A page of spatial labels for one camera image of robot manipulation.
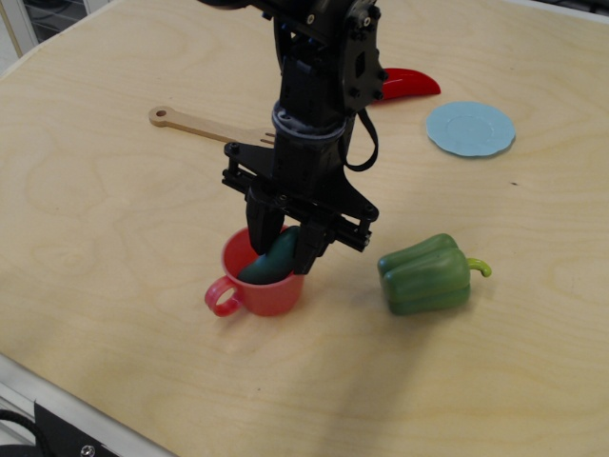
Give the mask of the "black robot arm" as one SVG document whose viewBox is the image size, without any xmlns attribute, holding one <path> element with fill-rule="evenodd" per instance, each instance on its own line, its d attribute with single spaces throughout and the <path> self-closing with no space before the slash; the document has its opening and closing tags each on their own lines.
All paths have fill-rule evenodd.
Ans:
<svg viewBox="0 0 609 457">
<path fill-rule="evenodd" d="M 271 147 L 229 143 L 224 183 L 246 198 L 249 241 L 267 253 L 286 218 L 300 224 L 293 270 L 307 274 L 333 242 L 363 250 L 378 209 L 347 180 L 352 131 L 375 128 L 367 107 L 383 96 L 380 9 L 372 1 L 259 1 L 274 26 L 282 75 Z"/>
</svg>

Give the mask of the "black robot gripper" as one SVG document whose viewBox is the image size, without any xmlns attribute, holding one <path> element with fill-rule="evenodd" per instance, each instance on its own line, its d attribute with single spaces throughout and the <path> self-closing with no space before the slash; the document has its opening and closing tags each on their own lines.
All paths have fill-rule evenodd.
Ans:
<svg viewBox="0 0 609 457">
<path fill-rule="evenodd" d="M 266 254 L 284 220 L 301 223 L 294 273 L 307 275 L 315 260 L 337 241 L 362 251 L 378 209 L 347 180 L 341 142 L 305 143 L 283 136 L 271 148 L 229 143 L 223 183 L 246 197 L 249 242 Z"/>
</svg>

